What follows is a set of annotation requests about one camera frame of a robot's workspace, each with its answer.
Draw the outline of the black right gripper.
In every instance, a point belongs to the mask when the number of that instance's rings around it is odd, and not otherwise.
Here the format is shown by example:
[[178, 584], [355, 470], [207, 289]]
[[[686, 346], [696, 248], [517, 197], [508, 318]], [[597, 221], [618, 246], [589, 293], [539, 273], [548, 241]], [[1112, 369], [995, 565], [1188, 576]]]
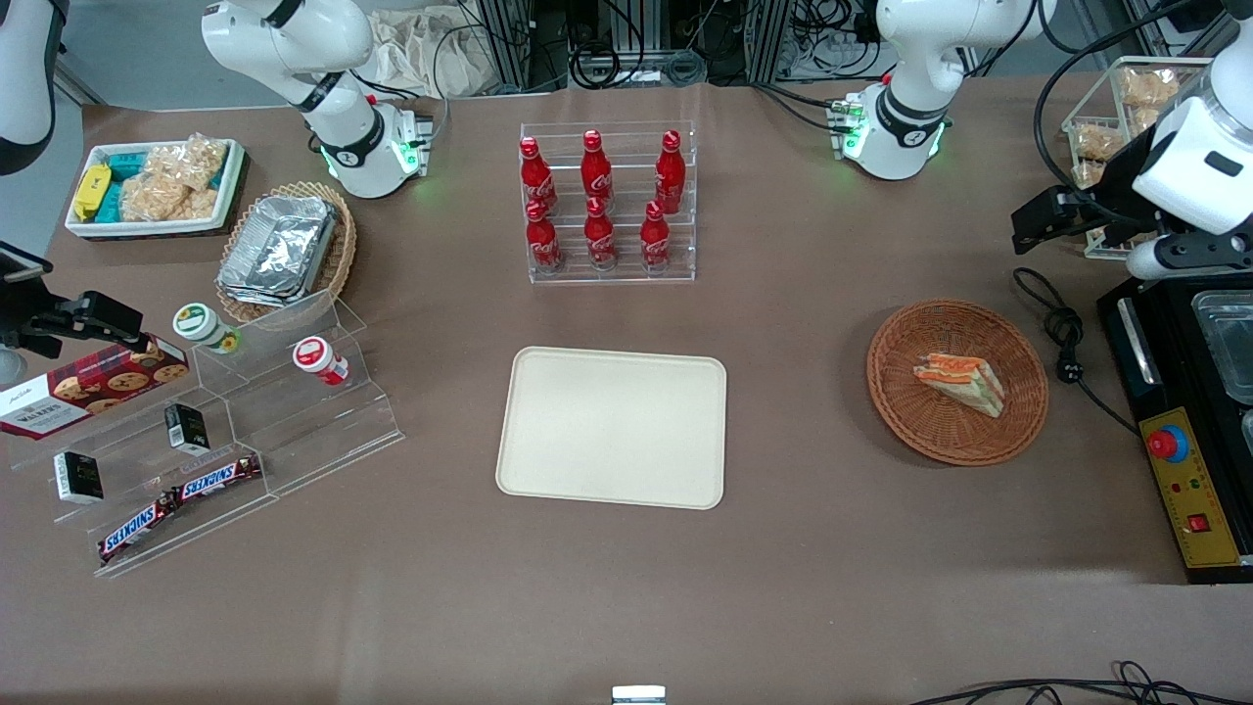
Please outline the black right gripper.
[[109, 344], [143, 349], [143, 313], [98, 291], [84, 293], [84, 324], [61, 304], [44, 282], [1, 286], [1, 343], [48, 358], [60, 354], [63, 339], [107, 341]]

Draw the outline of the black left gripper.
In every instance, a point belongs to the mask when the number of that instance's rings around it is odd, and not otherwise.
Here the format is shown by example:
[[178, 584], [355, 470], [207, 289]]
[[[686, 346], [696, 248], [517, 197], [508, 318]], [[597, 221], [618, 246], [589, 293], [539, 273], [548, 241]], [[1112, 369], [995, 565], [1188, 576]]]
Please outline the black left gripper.
[[1133, 188], [1136, 177], [1157, 165], [1174, 138], [1177, 133], [1158, 126], [1134, 138], [1106, 164], [1095, 187], [1084, 189], [1091, 198], [1088, 202], [1080, 202], [1078, 192], [1066, 187], [1048, 187], [1031, 198], [1011, 215], [1015, 254], [1026, 255], [1048, 240], [1093, 229], [1104, 229], [1106, 238], [1178, 235], [1182, 220]]

